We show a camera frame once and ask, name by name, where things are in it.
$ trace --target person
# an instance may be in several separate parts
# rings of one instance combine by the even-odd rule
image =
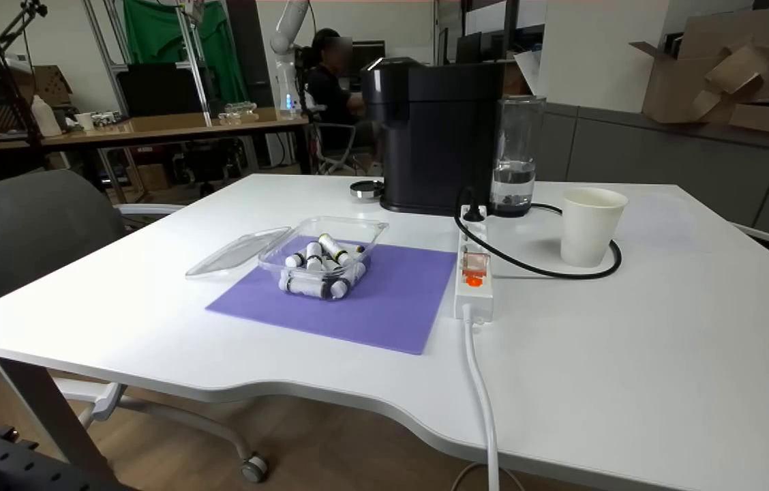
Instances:
[[[314,65],[307,70],[307,96],[316,106],[321,106],[318,117],[325,122],[343,122],[354,126],[362,119],[362,96],[346,93],[339,84],[339,77],[346,70],[346,47],[342,36],[329,28],[318,29],[310,40]],[[325,148],[343,148],[346,130],[328,130],[321,133]]]

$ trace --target white table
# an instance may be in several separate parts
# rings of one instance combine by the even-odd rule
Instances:
[[[247,177],[58,269],[0,301],[0,357],[213,404],[290,393],[373,410],[482,458],[451,298],[411,357],[204,310],[247,267],[186,279],[231,238],[307,216],[373,216],[389,223],[382,242],[455,245],[448,219],[354,204],[350,182]],[[769,489],[769,253],[680,188],[616,188],[632,200],[621,272],[496,282],[476,346],[505,464],[598,489]],[[557,216],[491,234],[557,264]]]

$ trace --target purple mat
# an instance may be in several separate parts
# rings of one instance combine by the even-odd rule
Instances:
[[[211,310],[276,327],[421,354],[455,253],[376,245],[365,279],[343,301],[298,298],[267,269],[252,269]]]

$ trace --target white power cord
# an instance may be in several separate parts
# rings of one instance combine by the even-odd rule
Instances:
[[[475,340],[471,340],[475,313],[471,313],[468,303],[462,305],[462,321],[463,321],[463,357],[466,357],[468,380],[471,380],[471,388],[475,388],[475,400],[476,400],[476,410],[482,411],[482,426],[485,426],[487,491],[500,491],[496,426],[493,426],[487,388],[485,388],[485,380],[482,380],[476,359],[475,359]]]

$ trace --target chair wheel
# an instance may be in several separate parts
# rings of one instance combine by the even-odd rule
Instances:
[[[264,483],[267,479],[267,460],[258,453],[252,453],[243,464],[243,478],[252,483]]]

